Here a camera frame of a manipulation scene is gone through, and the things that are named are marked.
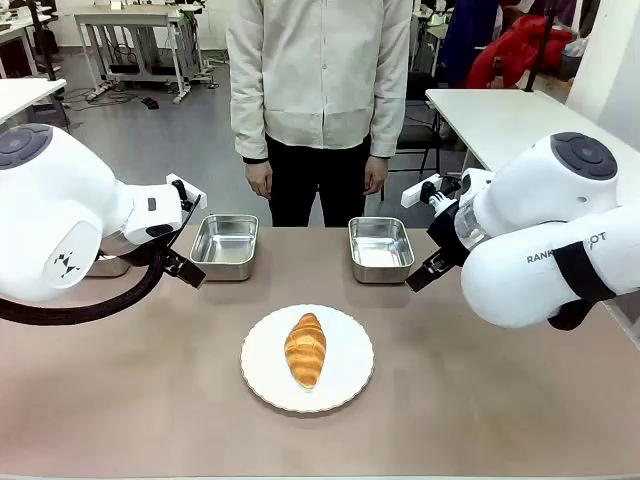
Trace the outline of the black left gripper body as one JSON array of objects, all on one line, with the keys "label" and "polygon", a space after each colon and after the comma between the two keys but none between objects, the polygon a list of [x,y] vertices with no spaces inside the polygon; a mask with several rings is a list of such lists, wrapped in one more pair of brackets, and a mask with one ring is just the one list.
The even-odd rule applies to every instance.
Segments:
[{"label": "black left gripper body", "polygon": [[177,238],[177,234],[168,234],[148,243],[152,258],[161,257],[161,264],[166,274],[179,274],[184,266],[184,257],[173,249]]}]

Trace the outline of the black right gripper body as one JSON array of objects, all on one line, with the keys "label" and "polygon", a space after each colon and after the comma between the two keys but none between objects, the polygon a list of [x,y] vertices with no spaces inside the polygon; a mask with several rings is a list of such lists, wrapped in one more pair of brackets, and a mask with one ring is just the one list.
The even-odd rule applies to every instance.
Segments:
[{"label": "black right gripper body", "polygon": [[439,249],[426,261],[425,266],[430,273],[447,273],[453,267],[462,267],[470,251],[459,239],[454,225],[459,202],[440,212],[427,229],[428,235]]}]

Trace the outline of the person's left hand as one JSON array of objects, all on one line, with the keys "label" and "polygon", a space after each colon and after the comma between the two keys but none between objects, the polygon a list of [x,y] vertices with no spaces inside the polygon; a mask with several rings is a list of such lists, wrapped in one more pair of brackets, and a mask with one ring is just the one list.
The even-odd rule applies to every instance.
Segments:
[{"label": "person's left hand", "polygon": [[373,195],[382,190],[388,176],[388,158],[370,156],[365,165],[364,194]]}]

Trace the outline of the person's right hand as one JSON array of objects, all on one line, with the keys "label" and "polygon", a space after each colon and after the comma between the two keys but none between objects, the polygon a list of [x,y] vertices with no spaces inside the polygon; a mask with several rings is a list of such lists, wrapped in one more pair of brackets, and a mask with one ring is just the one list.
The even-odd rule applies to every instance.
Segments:
[{"label": "person's right hand", "polygon": [[245,164],[245,177],[252,191],[259,197],[271,199],[273,171],[268,160]]}]

